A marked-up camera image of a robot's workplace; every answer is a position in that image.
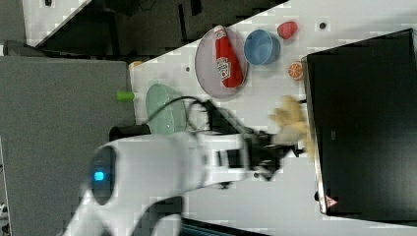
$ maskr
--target green object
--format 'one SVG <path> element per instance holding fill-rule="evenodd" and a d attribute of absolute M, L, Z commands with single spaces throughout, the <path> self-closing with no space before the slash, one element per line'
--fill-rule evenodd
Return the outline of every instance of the green object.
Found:
<path fill-rule="evenodd" d="M 147 114 L 151 116 L 159 107 L 168 101 L 181 96 L 176 90 L 162 84 L 152 85 L 147 93 Z M 172 135 L 185 131 L 186 109 L 184 101 L 179 100 L 168 105 L 153 120 L 149 121 L 150 131 L 153 134 Z"/>
<path fill-rule="evenodd" d="M 131 101 L 135 99 L 135 94 L 131 91 L 117 91 L 116 97 L 118 101 Z"/>

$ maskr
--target black cable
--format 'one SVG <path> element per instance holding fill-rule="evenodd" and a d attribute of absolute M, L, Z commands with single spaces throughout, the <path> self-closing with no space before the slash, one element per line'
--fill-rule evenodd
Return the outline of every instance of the black cable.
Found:
<path fill-rule="evenodd" d="M 159 112 L 161 112 L 163 109 L 165 109 L 167 106 L 169 106 L 170 104 L 179 101 L 179 100 L 185 100 L 185 99 L 193 99 L 195 100 L 197 103 L 203 105 L 203 102 L 201 100 L 199 100 L 198 98 L 194 97 L 194 96 L 180 96 L 177 98 L 174 98 L 168 102 L 166 102 L 163 106 L 159 107 L 155 112 L 153 112 L 151 114 L 151 116 L 148 118 L 148 120 L 146 120 L 145 122 L 143 122 L 142 124 L 147 124 L 149 123 L 149 121 L 153 120 L 157 114 L 159 114 Z"/>

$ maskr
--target orange slice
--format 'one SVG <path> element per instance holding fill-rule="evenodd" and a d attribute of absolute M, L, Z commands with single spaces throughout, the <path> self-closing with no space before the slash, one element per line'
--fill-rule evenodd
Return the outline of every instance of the orange slice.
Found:
<path fill-rule="evenodd" d="M 294 62 L 288 68 L 288 74 L 294 81 L 303 80 L 303 66 L 301 62 Z"/>

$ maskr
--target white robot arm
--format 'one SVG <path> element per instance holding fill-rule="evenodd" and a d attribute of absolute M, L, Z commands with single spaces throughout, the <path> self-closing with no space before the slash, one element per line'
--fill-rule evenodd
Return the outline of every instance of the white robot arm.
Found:
<path fill-rule="evenodd" d="M 270 179 L 291 147 L 270 148 L 270 135 L 241 126 L 210 101 L 203 105 L 210 131 L 137 136 L 100 147 L 82 202 L 63 235 L 150 236 L 154 225 L 144 215 L 157 203 L 244 180 L 256 167 Z"/>

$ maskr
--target warning label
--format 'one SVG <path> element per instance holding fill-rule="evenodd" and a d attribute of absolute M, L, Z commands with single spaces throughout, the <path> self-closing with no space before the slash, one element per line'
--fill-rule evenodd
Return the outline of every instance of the warning label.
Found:
<path fill-rule="evenodd" d="M 335 201 L 334 199 L 332 199 L 329 196 L 326 196 L 326 203 L 328 204 L 328 208 L 333 207 L 334 205 L 337 204 L 337 201 Z"/>

